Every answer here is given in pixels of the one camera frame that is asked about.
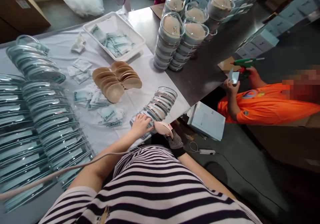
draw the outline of stainless steel table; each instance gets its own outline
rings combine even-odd
[[[226,75],[217,64],[230,57],[238,45],[259,29],[261,20],[268,16],[259,6],[254,6],[238,22],[227,23],[218,29],[218,34],[198,51],[195,60],[189,60],[181,71],[166,70],[184,98],[194,105],[225,79]],[[154,53],[160,19],[150,7],[128,13],[128,21],[145,39],[148,48]]]

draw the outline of white cable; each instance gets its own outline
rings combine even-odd
[[[196,150],[194,150],[194,149],[191,147],[191,143],[194,143],[194,144],[196,145],[196,147],[197,147]],[[194,141],[192,141],[192,142],[189,143],[189,148],[190,148],[192,151],[188,151],[188,150],[186,150],[186,151],[191,152],[191,153],[200,152],[197,143],[194,142]]]
[[[51,180],[51,179],[57,177],[58,175],[61,175],[61,174],[65,173],[65,172],[68,172],[68,171],[71,171],[71,170],[74,170],[74,169],[77,169],[77,168],[81,168],[81,167],[85,167],[85,166],[91,165],[91,164],[97,162],[98,160],[104,158],[104,157],[107,156],[107,155],[124,155],[124,154],[129,154],[129,153],[135,154],[135,152],[119,152],[119,153],[112,153],[112,152],[110,152],[110,153],[106,153],[106,154],[104,154],[103,156],[99,157],[98,159],[92,160],[92,161],[90,161],[90,162],[88,162],[88,163],[84,163],[84,164],[81,164],[81,165],[72,166],[72,167],[67,167],[67,168],[58,170],[57,172],[54,172],[54,173],[52,173],[52,174],[50,174],[50,175],[47,175],[47,176],[45,176],[45,177],[43,177],[43,178],[41,178],[41,179],[39,179],[39,180],[37,180],[37,181],[34,181],[34,182],[30,183],[30,184],[27,184],[27,185],[25,185],[25,186],[19,187],[19,188],[17,188],[17,189],[11,190],[11,191],[7,191],[7,192],[4,192],[4,193],[1,193],[1,194],[0,194],[0,200],[5,200],[5,199],[11,198],[11,197],[13,197],[13,196],[15,196],[15,195],[18,195],[18,194],[20,194],[21,192],[24,192],[24,191],[26,191],[26,190],[29,190],[29,189],[31,189],[31,188],[33,188],[33,187],[35,187],[35,186],[37,186],[37,185],[39,185],[39,184],[41,184],[41,183],[44,183],[44,182],[46,182],[46,181],[48,181],[48,180]]]

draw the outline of stack of containers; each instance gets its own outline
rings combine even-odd
[[[89,162],[92,150],[64,90],[48,80],[27,81],[21,90],[53,171]],[[79,171],[58,177],[63,189],[68,188]]]
[[[6,50],[7,56],[27,80],[46,79],[62,83],[66,76],[47,56],[48,52],[45,45],[29,35],[19,36],[16,45]]]
[[[52,173],[49,159],[34,128],[23,98],[20,76],[0,74],[0,190],[7,192]],[[49,180],[4,202],[5,212],[15,210],[51,188]]]
[[[185,27],[185,33],[169,65],[169,68],[174,71],[183,68],[185,63],[209,34],[207,26],[193,19],[186,18],[183,25]]]
[[[173,58],[185,32],[181,17],[176,12],[169,12],[161,18],[153,65],[166,70]]]
[[[162,16],[169,12],[177,12],[180,17],[182,17],[185,4],[186,0],[166,0],[162,11]]]
[[[193,19],[201,24],[206,22],[209,18],[207,10],[201,9],[196,1],[186,4],[183,20],[186,18]]]
[[[151,122],[148,124],[148,128],[153,127],[154,121],[162,121],[165,119],[169,111],[171,110],[174,102],[176,101],[178,94],[176,91],[169,87],[161,86],[154,94],[151,101],[144,106],[144,108],[137,113],[145,114],[151,118]],[[131,119],[130,125],[133,125],[135,116]],[[141,139],[146,139],[150,133],[145,134]]]
[[[235,7],[233,0],[210,0],[207,5],[207,11],[209,18],[207,26],[210,34],[206,38],[206,41],[210,41],[217,31],[219,25],[230,14]]]

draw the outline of electric cord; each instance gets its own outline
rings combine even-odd
[[[194,149],[191,147],[191,143],[194,143],[194,144],[196,145],[196,147],[197,147],[196,150],[194,150]],[[188,151],[188,150],[186,150],[186,149],[185,149],[185,150],[186,150],[187,152],[191,152],[191,153],[196,153],[196,152],[199,152],[199,153],[200,153],[198,144],[197,144],[196,142],[194,142],[194,141],[191,141],[191,142],[189,143],[189,148],[190,148],[192,151]],[[284,212],[286,212],[286,211],[285,211],[282,207],[280,207],[277,203],[275,203],[275,202],[274,202],[273,200],[271,200],[269,197],[263,195],[257,188],[254,187],[254,185],[252,185],[249,181],[247,181],[247,179],[245,179],[245,178],[233,167],[233,165],[231,165],[231,163],[228,161],[228,159],[227,159],[223,154],[218,153],[218,152],[215,152],[215,154],[221,155],[221,156],[229,163],[229,165],[238,173],[238,175],[242,177],[242,179],[244,179],[248,184],[250,184],[250,185],[251,185],[257,192],[259,192],[262,196],[264,196],[264,197],[267,198],[269,201],[271,201],[272,203],[274,203],[277,207],[279,207],[281,210],[283,210]]]
[[[47,176],[45,176],[45,177],[43,177],[43,178],[41,178],[41,179],[39,179],[37,181],[34,181],[34,182],[30,183],[30,184],[27,184],[25,186],[19,187],[17,189],[11,190],[11,191],[7,191],[7,192],[4,192],[4,193],[1,193],[0,194],[0,200],[5,200],[5,199],[8,199],[8,198],[11,198],[11,197],[13,197],[15,195],[20,194],[21,192],[29,190],[29,189],[31,189],[31,188],[33,188],[33,187],[35,187],[35,186],[37,186],[37,185],[39,185],[41,183],[49,181],[49,180],[51,180],[51,179],[53,179],[53,178],[55,178],[55,177],[57,177],[57,176],[59,176],[59,175],[61,175],[63,173],[66,173],[68,171],[91,165],[91,164],[97,162],[98,160],[101,160],[102,158],[108,156],[108,155],[117,155],[118,156],[118,155],[124,155],[124,154],[135,154],[135,152],[130,152],[130,151],[128,151],[128,152],[119,152],[119,153],[110,152],[110,153],[106,153],[106,154],[102,155],[101,157],[99,157],[98,159],[92,160],[92,161],[90,161],[88,163],[84,163],[84,164],[80,164],[80,165],[76,165],[76,166],[63,168],[63,169],[58,170],[58,171],[56,171],[56,172],[54,172],[54,173],[52,173],[50,175],[47,175]]]

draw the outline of floor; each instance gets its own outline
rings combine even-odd
[[[105,14],[121,8],[113,0],[103,0],[103,2]],[[130,0],[130,3],[132,9],[136,10],[153,5],[153,0]],[[77,16],[63,0],[41,2],[39,6],[52,24],[46,32],[82,24],[96,18]],[[262,19],[266,12],[259,10],[258,15],[261,15]],[[250,36],[251,33],[262,26],[259,22],[248,25],[246,22],[248,19],[250,18],[243,18],[237,24],[227,23],[219,29],[220,33],[223,32],[223,29],[227,33],[224,35],[218,34],[216,37],[217,39],[220,38],[221,41],[211,43],[212,49],[221,46],[222,43],[225,46],[222,51],[217,52],[216,61],[222,61],[229,57],[234,53],[239,43],[246,39],[246,36]],[[243,28],[241,29],[238,26],[248,26],[248,28],[243,31]],[[240,30],[244,33],[241,36],[237,35]],[[317,43],[312,41],[308,43],[308,36],[313,36],[314,31],[307,28],[306,33],[307,35],[302,33],[300,37],[284,38],[284,40],[280,40],[279,47],[264,53],[266,63],[261,62],[257,69],[259,73],[261,71],[262,74],[260,75],[265,81],[275,83],[281,79],[283,74],[287,74],[287,69],[289,66],[292,68],[292,64],[295,68],[299,68],[307,63],[312,63],[312,60],[319,59],[319,56],[314,58],[314,54],[319,54],[313,51]],[[297,40],[301,41],[300,45],[293,44]],[[247,89],[248,84],[241,83],[241,88]],[[190,153],[190,155],[202,166],[209,162],[217,162],[222,166],[226,176],[225,184],[248,201],[248,205],[254,206],[268,216],[273,223],[291,222],[288,212],[292,211],[292,204],[288,197],[281,192],[281,187],[285,186],[289,180],[286,168],[275,163],[265,152],[261,151],[239,125],[226,124],[221,142],[211,139],[203,140],[199,136],[195,138],[195,142],[199,148],[212,149],[219,154]]]
[[[137,10],[153,5],[154,0],[130,0],[131,9]],[[38,3],[51,26],[45,32],[60,30],[74,25],[86,23],[96,16],[82,18],[75,14],[63,0],[51,0]],[[113,0],[103,0],[104,14],[121,9]]]

